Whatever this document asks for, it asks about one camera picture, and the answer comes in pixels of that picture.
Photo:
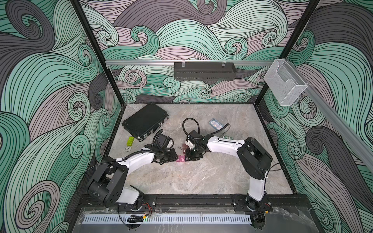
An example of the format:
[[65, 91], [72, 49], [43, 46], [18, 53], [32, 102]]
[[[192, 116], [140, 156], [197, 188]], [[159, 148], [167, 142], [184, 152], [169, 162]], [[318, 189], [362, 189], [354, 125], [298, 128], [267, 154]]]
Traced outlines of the pink three-compartment pillbox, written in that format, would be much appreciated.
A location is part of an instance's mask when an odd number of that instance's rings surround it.
[[185, 162], [185, 156], [184, 155], [179, 155], [176, 162]]

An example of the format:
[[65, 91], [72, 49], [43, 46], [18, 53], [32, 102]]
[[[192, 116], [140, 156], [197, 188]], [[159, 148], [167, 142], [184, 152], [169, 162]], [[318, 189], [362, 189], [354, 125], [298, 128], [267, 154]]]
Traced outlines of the dark red two-compartment pillbox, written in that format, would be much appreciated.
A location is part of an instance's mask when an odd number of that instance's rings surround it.
[[182, 151], [183, 153], [186, 153], [186, 149], [188, 148], [188, 146], [186, 144], [183, 144], [182, 145]]

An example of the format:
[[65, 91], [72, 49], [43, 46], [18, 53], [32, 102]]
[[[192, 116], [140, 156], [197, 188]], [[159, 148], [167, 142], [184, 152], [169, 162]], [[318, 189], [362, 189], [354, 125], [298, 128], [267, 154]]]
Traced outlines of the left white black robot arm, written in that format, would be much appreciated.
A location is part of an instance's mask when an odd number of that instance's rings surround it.
[[123, 158], [106, 157], [87, 183], [88, 194], [105, 207], [124, 205], [138, 210], [142, 207], [143, 192], [134, 186], [126, 186], [127, 175], [151, 163], [163, 165], [178, 160], [175, 149], [156, 150], [142, 148]]

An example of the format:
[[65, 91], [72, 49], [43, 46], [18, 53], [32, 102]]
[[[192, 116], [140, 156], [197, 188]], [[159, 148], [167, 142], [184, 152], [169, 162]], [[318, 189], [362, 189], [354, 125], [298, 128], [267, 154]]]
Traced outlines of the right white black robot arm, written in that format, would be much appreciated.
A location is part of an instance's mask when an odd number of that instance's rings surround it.
[[265, 184], [273, 158], [255, 138], [229, 140], [212, 135], [204, 138], [187, 136], [186, 145], [186, 161], [200, 160], [207, 152], [237, 157], [250, 176], [248, 196], [256, 202], [262, 201], [266, 194]]

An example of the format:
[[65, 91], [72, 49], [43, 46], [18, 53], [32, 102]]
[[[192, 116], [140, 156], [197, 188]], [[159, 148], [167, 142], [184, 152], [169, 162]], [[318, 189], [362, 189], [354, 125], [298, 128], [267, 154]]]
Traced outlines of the green round pillbox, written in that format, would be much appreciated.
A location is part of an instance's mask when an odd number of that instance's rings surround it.
[[233, 140], [233, 138], [232, 138], [232, 137], [230, 137], [230, 136], [227, 136], [227, 135], [224, 135], [224, 136], [223, 136], [223, 139], [229, 139], [229, 140]]

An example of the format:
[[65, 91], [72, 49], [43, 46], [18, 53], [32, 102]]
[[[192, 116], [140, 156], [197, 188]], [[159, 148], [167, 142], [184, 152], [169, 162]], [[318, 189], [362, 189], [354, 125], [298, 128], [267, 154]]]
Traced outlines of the clear blue rectangular pillbox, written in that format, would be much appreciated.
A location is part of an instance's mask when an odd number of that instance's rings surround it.
[[216, 131], [221, 130], [224, 125], [221, 124], [218, 120], [213, 118], [212, 120], [209, 121], [210, 126], [212, 126]]

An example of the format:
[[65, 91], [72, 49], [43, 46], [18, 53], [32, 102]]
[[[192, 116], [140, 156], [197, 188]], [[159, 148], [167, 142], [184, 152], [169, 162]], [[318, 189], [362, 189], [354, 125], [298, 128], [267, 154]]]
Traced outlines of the black hard case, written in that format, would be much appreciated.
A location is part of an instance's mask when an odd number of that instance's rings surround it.
[[167, 111], [156, 104], [148, 104], [123, 121], [124, 129], [142, 142], [156, 132], [169, 119]]

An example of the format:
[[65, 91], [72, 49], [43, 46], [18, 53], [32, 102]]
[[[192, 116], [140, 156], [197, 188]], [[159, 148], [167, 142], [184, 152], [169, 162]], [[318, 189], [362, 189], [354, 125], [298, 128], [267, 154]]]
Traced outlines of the black wall-mounted tray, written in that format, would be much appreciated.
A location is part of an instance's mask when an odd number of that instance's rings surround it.
[[231, 81], [237, 74], [234, 63], [227, 62], [177, 62], [173, 72], [178, 81]]

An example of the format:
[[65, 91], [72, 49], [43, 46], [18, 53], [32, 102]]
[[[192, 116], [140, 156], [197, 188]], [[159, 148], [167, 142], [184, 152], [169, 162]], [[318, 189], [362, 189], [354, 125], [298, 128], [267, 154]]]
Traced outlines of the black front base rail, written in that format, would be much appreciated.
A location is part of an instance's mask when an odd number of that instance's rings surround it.
[[140, 197], [141, 205], [128, 205], [115, 203], [109, 210], [121, 212], [161, 212], [170, 208], [231, 208], [235, 212], [262, 213], [271, 211], [275, 207], [295, 208], [298, 206], [310, 207], [310, 201], [306, 195], [266, 195], [261, 204], [254, 204], [248, 195], [171, 195], [171, 194], [145, 194]]

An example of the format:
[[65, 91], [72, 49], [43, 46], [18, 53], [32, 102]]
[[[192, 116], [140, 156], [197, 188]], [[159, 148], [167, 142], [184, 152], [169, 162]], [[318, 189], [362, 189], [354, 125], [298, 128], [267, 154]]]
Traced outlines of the clear plastic wall bin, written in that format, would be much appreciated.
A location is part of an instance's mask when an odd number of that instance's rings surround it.
[[264, 80], [280, 106], [291, 106], [308, 87], [295, 65], [286, 59], [274, 60]]

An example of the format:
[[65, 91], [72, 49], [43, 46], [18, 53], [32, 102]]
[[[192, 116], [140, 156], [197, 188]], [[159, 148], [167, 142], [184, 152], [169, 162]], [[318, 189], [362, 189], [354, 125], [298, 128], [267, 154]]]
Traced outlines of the aluminium wall rail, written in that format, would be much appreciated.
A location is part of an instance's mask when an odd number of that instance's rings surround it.
[[234, 63], [237, 66], [270, 66], [274, 60], [105, 60], [107, 66], [172, 66], [174, 63]]

